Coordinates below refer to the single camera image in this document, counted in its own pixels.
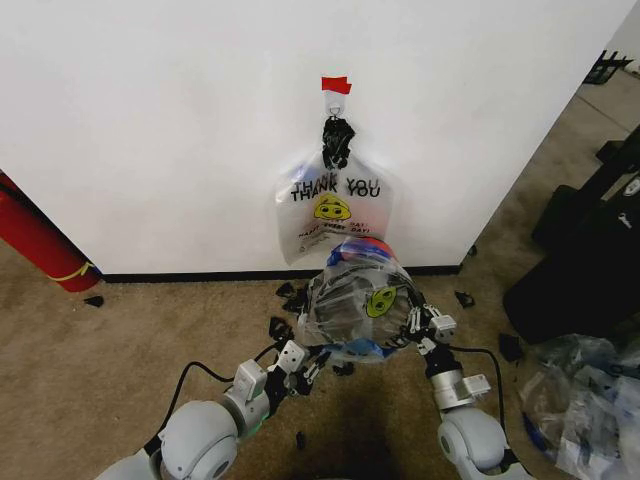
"red fire extinguisher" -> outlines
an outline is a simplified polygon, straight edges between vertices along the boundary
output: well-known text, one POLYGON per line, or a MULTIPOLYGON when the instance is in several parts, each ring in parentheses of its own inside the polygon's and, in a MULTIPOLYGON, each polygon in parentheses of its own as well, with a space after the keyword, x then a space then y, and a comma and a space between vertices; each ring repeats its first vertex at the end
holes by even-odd
POLYGON ((100 280, 91 262, 3 173, 0 173, 0 238, 69 292, 81 292, 100 280))

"yellow smiley face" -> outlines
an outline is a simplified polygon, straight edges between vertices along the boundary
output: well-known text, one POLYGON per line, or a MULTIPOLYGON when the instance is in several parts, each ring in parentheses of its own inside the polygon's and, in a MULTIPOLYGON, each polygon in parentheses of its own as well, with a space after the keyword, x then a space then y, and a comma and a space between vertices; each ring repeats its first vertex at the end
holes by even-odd
POLYGON ((335 195, 327 193, 320 197, 313 216, 325 220, 346 220, 351 218, 351 212, 349 211, 349 205, 335 195))
POLYGON ((396 300, 396 287, 381 288, 373 292, 367 302, 367 315, 377 318, 389 311, 396 300))

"beige carpet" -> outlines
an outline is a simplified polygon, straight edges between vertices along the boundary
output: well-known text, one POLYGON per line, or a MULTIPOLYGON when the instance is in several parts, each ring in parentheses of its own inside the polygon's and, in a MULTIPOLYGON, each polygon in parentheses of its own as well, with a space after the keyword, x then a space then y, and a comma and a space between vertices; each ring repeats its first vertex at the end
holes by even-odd
MULTIPOLYGON (((457 344, 497 351, 498 333, 513 332, 502 295, 541 258, 529 233, 551 192, 559 183, 579 186, 597 168, 601 144, 625 135, 574 98, 479 238, 478 255, 458 276, 417 278, 428 299, 459 321, 457 344), (477 305, 463 310, 456 289, 477 305)), ((66 293, 0 245, 2 477, 92 479, 135 452, 162 420, 185 363, 200 360, 232 375, 269 344, 269 317, 284 314, 274 295, 280 284, 102 284, 92 293, 106 303, 96 309, 83 304, 88 294, 66 293)), ((488 359, 459 359, 467 374, 486 373, 495 385, 488 359)), ((502 364, 516 454, 539 479, 568 478, 528 441, 515 367, 502 364)), ((194 373, 180 403, 217 398, 223 389, 194 373)), ((497 415, 495 390, 483 407, 497 415)), ((240 447, 227 478, 454 478, 436 444, 438 424, 424 364, 408 348, 385 365, 358 366, 351 377, 325 371, 311 397, 287 399, 240 447), (296 449, 298 431, 307 438, 304 451, 296 449)))

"white wall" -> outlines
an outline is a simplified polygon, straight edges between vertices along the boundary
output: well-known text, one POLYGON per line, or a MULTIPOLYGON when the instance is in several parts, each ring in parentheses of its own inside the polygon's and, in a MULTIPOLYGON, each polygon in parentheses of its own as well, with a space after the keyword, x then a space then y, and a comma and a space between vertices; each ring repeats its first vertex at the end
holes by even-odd
POLYGON ((273 185, 348 74, 389 242, 458 264, 633 3, 4 0, 0 168, 105 273, 288 268, 273 185))
POLYGON ((633 58, 635 61, 629 64, 627 69, 640 73, 640 2, 631 9, 625 21, 613 35, 607 50, 611 52, 618 50, 620 57, 626 55, 633 58))

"black debris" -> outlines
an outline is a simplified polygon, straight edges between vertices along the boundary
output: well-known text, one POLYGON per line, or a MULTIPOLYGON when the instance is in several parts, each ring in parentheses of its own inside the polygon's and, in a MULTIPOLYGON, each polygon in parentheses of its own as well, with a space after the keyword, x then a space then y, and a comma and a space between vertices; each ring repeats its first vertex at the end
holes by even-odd
POLYGON ((91 305, 92 307, 100 308, 104 305, 104 297, 102 295, 96 295, 94 297, 85 298, 84 303, 91 305))
POLYGON ((501 333, 498 336, 498 343, 500 345, 500 353, 507 362, 520 360, 524 357, 524 352, 520 347, 520 339, 518 337, 514 337, 507 333, 501 333))
POLYGON ((306 435, 302 432, 296 433, 296 447, 298 447, 298 450, 304 450, 306 446, 307 446, 306 435))
POLYGON ((329 170, 344 168, 349 158, 349 142, 356 132, 344 118, 330 117, 322 132, 322 159, 329 170))
POLYGON ((296 296, 296 289, 293 288, 290 282, 285 282, 276 290, 276 295, 282 298, 294 298, 296 296))
POLYGON ((347 362, 342 367, 339 367, 337 365, 333 366, 333 373, 335 373, 339 377, 348 377, 349 375, 353 375, 354 371, 355 366, 352 362, 347 362))
POLYGON ((287 312, 293 312, 293 313, 302 313, 302 309, 305 306, 305 304, 307 303, 307 289, 305 288, 299 288, 296 291, 296 295, 293 298, 290 298, 289 300, 286 301, 286 303, 282 306, 283 310, 286 310, 287 312))
POLYGON ((458 292, 456 290, 455 294, 458 302, 460 302, 460 305, 462 305, 462 308, 473 307, 476 304, 476 301, 473 299, 473 297, 466 292, 458 292))
POLYGON ((280 317, 271 317, 269 321, 269 336, 276 342, 282 342, 283 345, 294 337, 293 329, 286 320, 280 317))

